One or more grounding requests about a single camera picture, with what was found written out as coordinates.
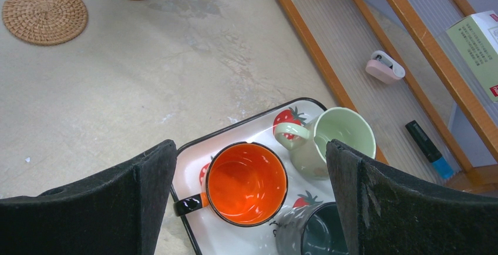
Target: ribbed clear plastic panel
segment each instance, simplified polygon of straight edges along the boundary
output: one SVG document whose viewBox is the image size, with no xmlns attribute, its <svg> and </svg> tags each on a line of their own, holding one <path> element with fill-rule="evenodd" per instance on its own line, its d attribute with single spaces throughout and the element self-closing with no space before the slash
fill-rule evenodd
<svg viewBox="0 0 498 255">
<path fill-rule="evenodd" d="M 292 0 L 344 85 L 358 112 L 369 122 L 389 164 L 421 179 L 442 184 L 405 129 L 411 120 L 424 128 L 445 158 L 445 144 L 404 81 L 393 85 L 365 72 L 382 46 L 352 0 Z"/>
<path fill-rule="evenodd" d="M 464 16 L 453 0 L 408 0 L 424 24 L 436 38 L 441 48 L 452 61 L 455 68 L 467 82 L 472 92 L 484 106 L 490 117 L 498 123 L 498 103 L 493 103 L 484 92 L 467 63 L 446 34 Z"/>
</svg>

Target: concrete surface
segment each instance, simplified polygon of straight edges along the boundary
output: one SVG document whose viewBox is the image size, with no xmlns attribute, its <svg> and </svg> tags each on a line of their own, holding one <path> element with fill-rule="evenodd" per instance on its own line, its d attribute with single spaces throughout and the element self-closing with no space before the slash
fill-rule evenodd
<svg viewBox="0 0 498 255">
<path fill-rule="evenodd" d="M 0 198 L 36 196 L 298 97 L 335 106 L 276 0 L 83 1 L 88 26 L 62 45 L 0 27 Z M 410 37 L 378 16 L 425 76 Z M 453 100 L 432 81 L 420 83 L 447 116 Z M 156 254 L 193 254 L 171 204 Z"/>
</svg>

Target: mug handle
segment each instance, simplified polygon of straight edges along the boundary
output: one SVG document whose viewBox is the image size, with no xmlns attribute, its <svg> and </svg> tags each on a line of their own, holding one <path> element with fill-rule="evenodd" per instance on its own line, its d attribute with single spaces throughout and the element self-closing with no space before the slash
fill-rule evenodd
<svg viewBox="0 0 498 255">
<path fill-rule="evenodd" d="M 275 127 L 275 139 L 289 151 L 303 145 L 304 140 L 302 142 L 291 141 L 284 136 L 286 133 L 299 136 L 305 140 L 309 139 L 309 130 L 303 126 L 285 122 L 278 124 Z"/>
<path fill-rule="evenodd" d="M 179 200 L 173 204 L 173 210 L 176 216 L 185 216 L 209 204 L 205 192 Z"/>
</svg>

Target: cup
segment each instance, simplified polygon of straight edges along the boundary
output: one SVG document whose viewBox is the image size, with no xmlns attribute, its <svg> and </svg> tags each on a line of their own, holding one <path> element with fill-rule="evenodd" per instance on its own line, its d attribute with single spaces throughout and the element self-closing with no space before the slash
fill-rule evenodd
<svg viewBox="0 0 498 255">
<path fill-rule="evenodd" d="M 335 202 L 293 208 L 275 233 L 281 255 L 349 254 Z"/>
<path fill-rule="evenodd" d="M 202 192 L 175 202 L 177 216 L 210 207 L 239 227 L 261 225 L 274 217 L 287 196 L 287 173 L 280 158 L 259 143 L 240 142 L 211 161 Z"/>
<path fill-rule="evenodd" d="M 325 151 L 332 139 L 375 158 L 372 129 L 360 114 L 348 108 L 330 108 L 305 126 L 280 123 L 274 134 L 276 140 L 290 151 L 294 167 L 310 179 L 329 180 Z"/>
</svg>

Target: woven coaster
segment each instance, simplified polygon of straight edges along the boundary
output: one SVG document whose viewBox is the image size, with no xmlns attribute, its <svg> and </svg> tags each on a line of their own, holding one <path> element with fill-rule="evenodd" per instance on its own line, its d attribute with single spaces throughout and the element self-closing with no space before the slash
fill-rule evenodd
<svg viewBox="0 0 498 255">
<path fill-rule="evenodd" d="M 82 0 L 6 0 L 2 19 L 19 39 L 57 45 L 83 32 L 88 11 Z"/>
</svg>

